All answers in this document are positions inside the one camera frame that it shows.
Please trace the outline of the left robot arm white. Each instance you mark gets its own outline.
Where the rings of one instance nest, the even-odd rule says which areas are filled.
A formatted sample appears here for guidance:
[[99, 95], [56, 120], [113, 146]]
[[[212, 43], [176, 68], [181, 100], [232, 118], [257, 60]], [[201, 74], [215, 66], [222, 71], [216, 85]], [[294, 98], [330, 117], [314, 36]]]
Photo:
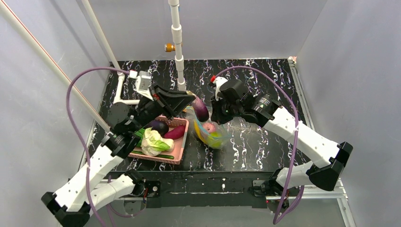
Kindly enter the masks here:
[[157, 85], [148, 89], [139, 105], [113, 104], [108, 112], [110, 131], [82, 168], [55, 192], [46, 192], [41, 200], [63, 227], [82, 227], [98, 209], [129, 194], [141, 195], [145, 178], [135, 170], [100, 186], [108, 173], [119, 165], [139, 143], [136, 132], [160, 115], [176, 117], [192, 101], [191, 91], [165, 90]]

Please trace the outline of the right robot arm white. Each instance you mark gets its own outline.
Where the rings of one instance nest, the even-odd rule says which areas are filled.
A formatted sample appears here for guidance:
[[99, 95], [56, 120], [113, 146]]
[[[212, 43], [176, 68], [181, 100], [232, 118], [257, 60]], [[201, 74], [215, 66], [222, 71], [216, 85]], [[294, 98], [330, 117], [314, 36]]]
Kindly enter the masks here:
[[353, 150], [352, 145], [323, 137], [301, 121], [296, 121], [279, 101], [269, 95], [254, 96], [241, 80], [213, 76], [209, 84], [215, 90], [211, 98], [213, 122], [225, 124], [240, 117], [289, 143], [297, 138], [296, 149], [310, 159], [291, 171], [288, 168], [275, 171], [269, 179], [270, 187], [282, 190], [290, 175], [288, 188], [313, 184], [325, 191], [334, 190]]

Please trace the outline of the white green cabbage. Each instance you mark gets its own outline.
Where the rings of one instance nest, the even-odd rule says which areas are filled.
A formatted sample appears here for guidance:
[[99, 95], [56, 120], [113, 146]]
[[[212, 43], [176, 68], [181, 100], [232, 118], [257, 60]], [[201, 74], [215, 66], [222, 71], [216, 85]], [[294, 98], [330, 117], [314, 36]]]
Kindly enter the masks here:
[[174, 140], [163, 138], [157, 131], [151, 128], [145, 129], [141, 150], [144, 155], [157, 156], [162, 152], [171, 152], [174, 149]]

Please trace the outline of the red sweet potato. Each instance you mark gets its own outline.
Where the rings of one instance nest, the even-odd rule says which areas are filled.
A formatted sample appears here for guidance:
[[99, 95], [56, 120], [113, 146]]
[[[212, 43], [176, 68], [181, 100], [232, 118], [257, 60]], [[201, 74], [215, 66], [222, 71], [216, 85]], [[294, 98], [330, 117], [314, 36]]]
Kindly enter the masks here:
[[164, 135], [164, 138], [165, 139], [177, 140], [177, 139], [179, 139], [179, 138], [184, 136], [185, 128], [186, 127], [184, 125], [180, 125], [180, 126], [174, 128], [174, 129], [172, 129], [171, 131], [167, 132]]

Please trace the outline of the long purple eggplant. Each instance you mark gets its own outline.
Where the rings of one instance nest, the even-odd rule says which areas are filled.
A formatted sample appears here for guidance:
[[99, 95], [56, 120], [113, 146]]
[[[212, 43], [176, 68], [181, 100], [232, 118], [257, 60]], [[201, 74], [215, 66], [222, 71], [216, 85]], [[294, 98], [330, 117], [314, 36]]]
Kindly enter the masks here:
[[191, 107], [194, 110], [197, 119], [200, 122], [206, 122], [209, 119], [209, 111], [204, 102], [193, 92], [186, 91], [186, 93], [195, 97], [195, 99], [191, 102]]

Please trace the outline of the green pear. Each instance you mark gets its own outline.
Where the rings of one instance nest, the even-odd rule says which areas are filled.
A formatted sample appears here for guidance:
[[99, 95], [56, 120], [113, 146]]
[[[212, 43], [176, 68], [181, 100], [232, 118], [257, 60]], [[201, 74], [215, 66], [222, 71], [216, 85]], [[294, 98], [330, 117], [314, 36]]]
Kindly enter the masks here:
[[212, 132], [208, 137], [207, 137], [207, 145], [211, 148], [221, 148], [222, 147], [222, 134], [215, 131]]

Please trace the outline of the yellow banana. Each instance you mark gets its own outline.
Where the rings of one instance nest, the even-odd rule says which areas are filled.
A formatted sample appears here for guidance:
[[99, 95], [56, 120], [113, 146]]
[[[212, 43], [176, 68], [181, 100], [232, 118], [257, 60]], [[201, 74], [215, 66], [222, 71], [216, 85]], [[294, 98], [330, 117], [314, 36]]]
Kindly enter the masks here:
[[203, 127], [205, 123], [199, 122], [198, 120], [193, 120], [193, 127], [196, 136], [200, 139], [204, 144], [209, 144], [209, 131]]

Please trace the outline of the clear zip top bag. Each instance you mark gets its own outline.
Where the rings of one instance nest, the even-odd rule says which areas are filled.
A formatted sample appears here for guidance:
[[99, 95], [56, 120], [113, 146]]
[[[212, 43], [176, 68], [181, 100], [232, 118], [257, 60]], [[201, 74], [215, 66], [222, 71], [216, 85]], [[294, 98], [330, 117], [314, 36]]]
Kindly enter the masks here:
[[186, 113], [185, 118], [190, 123], [191, 131], [206, 146], [213, 149], [221, 149], [231, 140], [232, 135], [228, 133], [227, 128], [223, 125], [218, 125], [210, 119], [200, 122], [192, 106], [185, 108], [184, 112]]

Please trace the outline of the purple onion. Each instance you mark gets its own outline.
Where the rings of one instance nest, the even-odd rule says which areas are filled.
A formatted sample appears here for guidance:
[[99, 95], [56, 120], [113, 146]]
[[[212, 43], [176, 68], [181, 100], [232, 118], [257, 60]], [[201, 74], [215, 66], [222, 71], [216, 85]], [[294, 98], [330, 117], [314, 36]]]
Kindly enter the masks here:
[[202, 125], [202, 127], [209, 134], [215, 133], [217, 131], [216, 126], [213, 123], [206, 122]]

